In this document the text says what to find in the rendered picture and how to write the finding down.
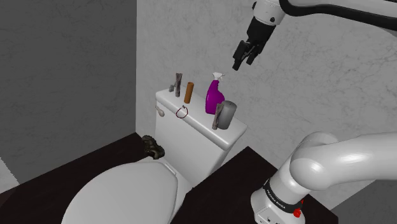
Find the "short grey mottled stick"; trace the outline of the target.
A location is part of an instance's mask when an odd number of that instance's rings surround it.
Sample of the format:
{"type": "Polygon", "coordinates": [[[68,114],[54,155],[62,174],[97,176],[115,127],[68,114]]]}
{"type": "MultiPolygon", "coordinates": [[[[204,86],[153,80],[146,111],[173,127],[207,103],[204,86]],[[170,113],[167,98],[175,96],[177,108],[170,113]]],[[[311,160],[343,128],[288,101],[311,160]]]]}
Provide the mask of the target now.
{"type": "Polygon", "coordinates": [[[213,130],[217,130],[218,129],[219,116],[220,116],[220,114],[221,114],[221,112],[223,110],[223,107],[224,107],[224,103],[223,102],[216,105],[216,112],[214,114],[214,120],[213,120],[213,123],[212,123],[212,129],[213,130]]]}

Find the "tall grey mottled stick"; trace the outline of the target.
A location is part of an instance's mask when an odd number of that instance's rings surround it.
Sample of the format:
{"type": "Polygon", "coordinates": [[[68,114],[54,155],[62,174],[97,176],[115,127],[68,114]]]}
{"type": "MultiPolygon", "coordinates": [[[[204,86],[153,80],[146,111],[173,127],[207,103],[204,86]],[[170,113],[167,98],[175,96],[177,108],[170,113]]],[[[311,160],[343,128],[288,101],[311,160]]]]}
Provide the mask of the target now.
{"type": "Polygon", "coordinates": [[[175,96],[180,97],[180,86],[181,86],[181,79],[183,77],[182,73],[176,73],[176,81],[175,81],[175,96]]]}

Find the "grey cylinder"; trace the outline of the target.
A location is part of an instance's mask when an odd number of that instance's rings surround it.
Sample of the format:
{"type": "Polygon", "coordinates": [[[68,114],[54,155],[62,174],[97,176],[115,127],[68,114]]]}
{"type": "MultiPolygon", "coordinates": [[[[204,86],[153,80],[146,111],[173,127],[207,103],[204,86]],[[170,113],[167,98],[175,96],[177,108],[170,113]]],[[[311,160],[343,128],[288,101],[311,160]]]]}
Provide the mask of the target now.
{"type": "Polygon", "coordinates": [[[237,105],[232,101],[223,101],[223,108],[218,117],[218,128],[226,130],[229,128],[232,118],[237,110],[237,105]]]}

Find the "dark mottled lump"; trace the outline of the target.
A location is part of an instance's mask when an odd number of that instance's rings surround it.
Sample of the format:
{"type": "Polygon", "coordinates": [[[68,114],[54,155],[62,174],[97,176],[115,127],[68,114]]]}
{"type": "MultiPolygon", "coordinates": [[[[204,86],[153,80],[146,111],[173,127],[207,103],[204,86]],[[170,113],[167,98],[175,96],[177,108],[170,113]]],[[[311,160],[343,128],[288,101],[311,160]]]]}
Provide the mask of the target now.
{"type": "Polygon", "coordinates": [[[158,160],[165,156],[165,150],[157,144],[156,140],[149,136],[145,135],[141,138],[144,145],[144,152],[147,156],[153,158],[154,160],[158,160]]]}

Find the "brown cylinder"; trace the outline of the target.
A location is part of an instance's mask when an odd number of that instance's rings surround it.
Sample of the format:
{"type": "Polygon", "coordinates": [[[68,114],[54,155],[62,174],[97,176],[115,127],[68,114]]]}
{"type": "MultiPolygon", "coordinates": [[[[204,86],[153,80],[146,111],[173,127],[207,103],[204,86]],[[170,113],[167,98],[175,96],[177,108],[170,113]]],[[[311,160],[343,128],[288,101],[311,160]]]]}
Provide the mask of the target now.
{"type": "Polygon", "coordinates": [[[190,103],[191,98],[192,98],[193,88],[194,88],[194,83],[189,81],[186,86],[184,103],[186,103],[186,104],[190,103]]]}

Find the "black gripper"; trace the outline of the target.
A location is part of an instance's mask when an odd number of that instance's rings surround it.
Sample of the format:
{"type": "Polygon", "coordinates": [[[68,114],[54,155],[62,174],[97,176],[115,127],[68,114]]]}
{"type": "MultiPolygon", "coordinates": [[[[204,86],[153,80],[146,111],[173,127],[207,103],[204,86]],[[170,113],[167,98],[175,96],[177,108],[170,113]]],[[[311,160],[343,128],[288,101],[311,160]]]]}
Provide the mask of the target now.
{"type": "Polygon", "coordinates": [[[275,25],[264,24],[253,17],[247,29],[248,42],[242,40],[238,44],[233,54],[234,63],[232,68],[238,71],[242,61],[246,57],[246,63],[251,65],[258,54],[263,50],[274,29],[275,25]]]}

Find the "dark robot stand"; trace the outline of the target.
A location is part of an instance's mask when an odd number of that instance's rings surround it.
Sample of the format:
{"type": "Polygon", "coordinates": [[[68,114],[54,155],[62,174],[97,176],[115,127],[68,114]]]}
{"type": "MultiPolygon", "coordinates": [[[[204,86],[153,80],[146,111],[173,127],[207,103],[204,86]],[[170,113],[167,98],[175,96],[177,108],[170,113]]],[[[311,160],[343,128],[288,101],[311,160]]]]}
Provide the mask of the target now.
{"type": "Polygon", "coordinates": [[[301,205],[305,224],[338,224],[338,217],[309,195],[306,188],[290,187],[291,176],[282,174],[250,147],[236,154],[203,182],[190,190],[171,224],[257,224],[251,195],[263,200],[266,181],[271,202],[301,205]]]}

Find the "purple spray bottle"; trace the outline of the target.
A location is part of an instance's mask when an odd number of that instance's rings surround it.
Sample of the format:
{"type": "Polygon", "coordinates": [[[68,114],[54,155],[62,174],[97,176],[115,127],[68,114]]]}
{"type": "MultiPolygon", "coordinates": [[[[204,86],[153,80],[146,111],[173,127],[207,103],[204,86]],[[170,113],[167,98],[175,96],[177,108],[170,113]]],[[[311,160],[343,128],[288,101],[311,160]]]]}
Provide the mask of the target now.
{"type": "Polygon", "coordinates": [[[221,104],[225,100],[224,95],[218,90],[219,82],[222,80],[222,77],[224,77],[224,74],[213,72],[212,75],[214,76],[214,79],[207,91],[205,99],[205,112],[207,114],[214,115],[216,113],[217,104],[221,104]]]}

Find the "white toilet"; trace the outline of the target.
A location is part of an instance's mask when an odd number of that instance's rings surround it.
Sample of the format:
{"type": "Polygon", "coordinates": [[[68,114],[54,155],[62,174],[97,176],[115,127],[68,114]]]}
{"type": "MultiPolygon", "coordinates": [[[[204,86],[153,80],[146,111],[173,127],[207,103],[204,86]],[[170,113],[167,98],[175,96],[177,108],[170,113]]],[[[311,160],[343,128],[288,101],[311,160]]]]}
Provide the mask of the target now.
{"type": "Polygon", "coordinates": [[[155,140],[165,156],[110,168],[90,180],[68,205],[61,224],[170,224],[185,195],[221,167],[247,126],[233,118],[213,130],[205,100],[189,104],[156,93],[155,140]]]}

